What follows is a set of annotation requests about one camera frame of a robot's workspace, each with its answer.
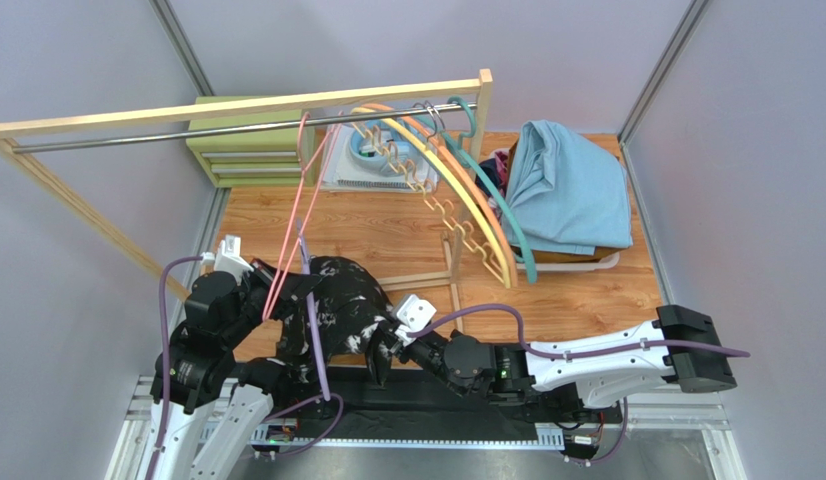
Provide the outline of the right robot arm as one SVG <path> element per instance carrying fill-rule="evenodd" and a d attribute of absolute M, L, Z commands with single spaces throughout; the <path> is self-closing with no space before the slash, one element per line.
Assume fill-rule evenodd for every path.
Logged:
<path fill-rule="evenodd" d="M 444 337 L 436 331 L 460 316 L 487 311 L 514 318 L 517 342 L 482 342 L 458 331 Z M 601 410 L 667 384 L 697 394 L 736 387 L 729 361 L 749 354 L 723 346 L 710 316 L 681 305 L 663 305 L 656 314 L 622 331 L 565 342 L 526 340 L 521 314 L 504 304 L 467 307 L 426 323 L 388 316 L 378 322 L 365 358 L 379 384 L 399 359 L 419 366 L 458 396 L 498 406 L 569 394 L 579 408 Z"/>

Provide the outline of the teal clothes hanger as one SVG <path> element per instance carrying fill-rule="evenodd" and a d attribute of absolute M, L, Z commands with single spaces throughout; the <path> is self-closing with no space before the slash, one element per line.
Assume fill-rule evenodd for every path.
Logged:
<path fill-rule="evenodd" d="M 454 176 L 457 179 L 468 183 L 462 192 L 476 198 L 476 206 L 469 210 L 480 211 L 486 217 L 488 226 L 481 230 L 493 233 L 496 241 L 491 244 L 491 248 L 497 258 L 504 260 L 505 271 L 510 277 L 509 284 L 511 286 L 519 284 L 520 272 L 524 272 L 527 281 L 534 284 L 538 280 L 538 271 L 534 258 L 529 253 L 531 248 L 519 222 L 506 200 L 490 182 L 487 182 L 487 187 L 491 196 L 475 184 L 477 173 L 481 172 L 478 166 L 478 156 L 483 145 L 488 101 L 480 98 L 478 103 L 472 105 L 460 96 L 451 96 L 447 103 L 458 103 L 463 106 L 462 111 L 469 121 L 468 129 L 453 135 L 446 129 L 444 113 L 430 113 L 427 116 L 430 118 L 428 122 L 432 132 L 426 138 L 426 142 L 439 151 L 443 162 L 454 169 Z M 522 253 L 515 254 L 511 249 L 512 244 L 518 245 Z"/>

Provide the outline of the light blue trousers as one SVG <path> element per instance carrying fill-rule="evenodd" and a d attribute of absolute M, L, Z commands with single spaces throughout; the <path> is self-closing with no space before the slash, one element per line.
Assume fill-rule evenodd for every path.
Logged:
<path fill-rule="evenodd" d="M 592 255 L 633 245 L 625 168 L 562 124 L 522 126 L 505 201 L 532 250 Z"/>

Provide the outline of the pink camouflage trousers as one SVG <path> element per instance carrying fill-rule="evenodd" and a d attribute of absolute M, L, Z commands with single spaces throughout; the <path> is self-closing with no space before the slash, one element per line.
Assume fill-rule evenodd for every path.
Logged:
<path fill-rule="evenodd" d="M 510 150 L 506 148 L 496 149 L 491 153 L 492 167 L 494 173 L 493 183 L 498 188 L 500 195 L 505 198 L 510 175 Z"/>

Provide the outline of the pink clothes hanger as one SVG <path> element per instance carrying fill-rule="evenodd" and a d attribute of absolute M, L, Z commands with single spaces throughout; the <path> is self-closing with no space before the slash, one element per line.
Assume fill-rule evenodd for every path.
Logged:
<path fill-rule="evenodd" d="M 310 197 L 309 205 L 306 207 L 304 216 L 302 218 L 302 222 L 300 227 L 297 226 L 297 215 L 299 212 L 299 205 L 302 200 L 302 193 L 305 185 L 305 175 L 313 170 L 313 165 L 320 159 L 322 156 L 323 151 L 325 150 L 325 144 L 328 140 L 331 141 L 329 149 L 332 150 L 335 146 L 336 140 L 338 138 L 338 129 L 339 127 L 335 124 L 330 125 L 325 132 L 324 138 L 319 143 L 319 145 L 314 149 L 312 156 L 309 158 L 308 161 L 304 159 L 302 156 L 302 135 L 303 130 L 305 129 L 306 122 L 309 119 L 310 114 L 306 112 L 299 123 L 298 129 L 298 142 L 297 142 L 297 153 L 298 153 L 298 162 L 299 166 L 302 170 L 302 178 L 299 182 L 298 188 L 296 190 L 296 195 L 294 199 L 294 203 L 292 204 L 291 214 L 289 218 L 289 223 L 285 232 L 283 244 L 280 249 L 280 254 L 278 258 L 278 265 L 277 265 L 277 274 L 275 275 L 272 284 L 269 288 L 269 293 L 265 302 L 265 306 L 263 309 L 263 316 L 262 319 L 264 321 L 271 320 L 273 317 L 273 310 L 278 302 L 278 299 L 281 295 L 283 285 L 285 283 L 286 277 L 289 275 L 289 271 L 291 268 L 291 264 L 295 258 L 295 253 L 300 247 L 301 239 L 300 235 L 302 234 L 302 229 L 308 225 L 309 219 L 312 215 L 312 211 L 314 209 L 314 205 L 317 200 L 318 193 L 320 191 L 320 181 L 324 176 L 327 165 L 322 163 L 321 169 L 319 170 L 319 174 L 317 176 L 317 180 L 315 182 L 314 190 L 312 192 L 312 196 Z"/>

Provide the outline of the black white patterned trousers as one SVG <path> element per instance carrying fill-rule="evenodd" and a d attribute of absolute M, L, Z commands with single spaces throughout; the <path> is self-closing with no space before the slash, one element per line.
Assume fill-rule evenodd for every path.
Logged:
<path fill-rule="evenodd" d="M 314 256 L 310 275 L 321 281 L 312 290 L 323 360 L 362 354 L 372 380 L 384 386 L 392 369 L 391 343 L 380 325 L 391 319 L 393 306 L 377 280 L 359 263 L 341 256 Z M 318 381 L 307 303 L 282 294 L 274 320 L 283 323 L 276 358 L 290 368 L 293 381 Z"/>

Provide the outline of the brown trousers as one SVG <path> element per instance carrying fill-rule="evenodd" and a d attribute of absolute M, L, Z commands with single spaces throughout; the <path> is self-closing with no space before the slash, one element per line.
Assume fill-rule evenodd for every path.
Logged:
<path fill-rule="evenodd" d="M 515 141 L 514 144 L 508 150 L 508 159 L 506 161 L 508 177 L 510 177 L 513 168 L 518 143 L 518 140 Z M 522 253 L 518 245 L 512 244 L 511 249 L 515 254 Z M 532 255 L 535 261 L 538 263 L 589 263 L 600 261 L 609 255 L 613 255 L 614 253 L 620 252 L 621 250 L 622 249 L 597 246 L 594 247 L 594 252 L 591 254 L 576 254 L 532 250 Z"/>

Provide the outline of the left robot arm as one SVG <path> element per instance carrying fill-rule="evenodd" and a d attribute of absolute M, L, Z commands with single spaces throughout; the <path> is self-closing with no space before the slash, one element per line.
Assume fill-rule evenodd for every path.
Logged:
<path fill-rule="evenodd" d="M 285 274 L 239 256 L 200 259 L 210 271 L 193 282 L 184 320 L 163 331 L 140 479 L 225 479 L 265 420 L 331 398 L 323 389 L 296 399 L 299 372 L 290 362 L 260 357 L 238 365 L 235 359 L 236 347 L 263 323 L 277 280 L 282 299 L 272 313 L 284 318 L 310 303 L 319 276 Z"/>

